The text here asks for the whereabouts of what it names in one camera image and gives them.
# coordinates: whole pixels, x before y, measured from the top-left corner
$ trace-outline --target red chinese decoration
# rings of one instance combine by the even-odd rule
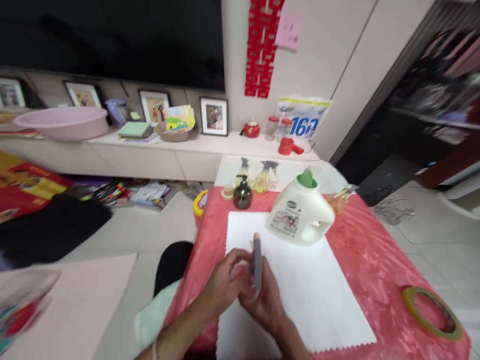
[[[268,98],[274,73],[275,37],[285,0],[250,0],[245,96]]]

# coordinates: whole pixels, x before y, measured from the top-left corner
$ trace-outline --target person's hand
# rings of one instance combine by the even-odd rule
[[[230,274],[235,264],[245,260],[253,260],[251,253],[233,249],[220,261],[211,273],[208,283],[198,297],[206,311],[209,321],[217,319],[239,296],[240,292],[249,284],[249,275],[239,274],[231,278]]]
[[[255,299],[254,294],[255,289],[247,287],[238,296],[240,304],[253,319],[275,337],[289,321],[289,318],[280,298],[277,279],[275,279],[270,264],[265,257],[262,257],[261,291],[257,299]]]

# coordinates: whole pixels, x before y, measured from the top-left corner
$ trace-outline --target pink mat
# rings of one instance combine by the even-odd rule
[[[227,221],[238,211],[222,198],[222,188],[208,190],[203,221],[192,256],[163,327],[200,294],[215,265],[225,256]],[[278,192],[254,194],[249,212],[269,212]],[[466,332],[459,341],[434,338],[425,333],[407,312],[402,289],[428,282],[385,230],[358,195],[337,216],[326,234],[330,247],[375,333],[377,343],[313,354],[314,359],[468,359],[471,341]],[[218,321],[208,326],[193,343],[195,352],[214,352]]]
[[[51,264],[61,270],[52,301],[1,360],[91,360],[124,297],[137,254]],[[14,271],[0,273],[0,286]]]

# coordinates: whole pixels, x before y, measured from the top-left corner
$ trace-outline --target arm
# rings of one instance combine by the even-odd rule
[[[282,326],[272,335],[285,359],[311,359],[297,327],[289,318],[286,318]]]
[[[218,317],[234,302],[245,287],[246,278],[231,278],[235,264],[241,260],[252,261],[252,255],[233,249],[213,270],[205,289],[187,307],[175,322],[160,333],[156,342],[158,359],[180,360],[204,327]],[[135,360],[154,360],[155,344],[148,346]]]
[[[241,306],[273,336],[286,359],[311,359],[297,327],[285,313],[277,280],[266,258],[262,262],[261,283],[257,299],[252,298],[252,289],[241,292],[238,296]]]
[[[167,328],[156,342],[156,354],[160,359],[181,359],[190,345],[210,322],[205,311],[208,307],[199,296],[184,312]],[[154,344],[149,345],[136,360],[152,360]]]

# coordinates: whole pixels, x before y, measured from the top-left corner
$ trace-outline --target picture frame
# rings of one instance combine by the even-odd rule
[[[20,108],[27,106],[22,84],[16,78],[0,77],[0,108],[8,106]]]
[[[86,83],[64,80],[66,92],[76,107],[93,106],[103,108],[103,101],[98,86]]]
[[[224,99],[200,97],[201,128],[206,135],[228,136],[228,102]]]
[[[159,123],[162,121],[162,107],[172,106],[170,93],[138,89],[141,111],[146,123]]]

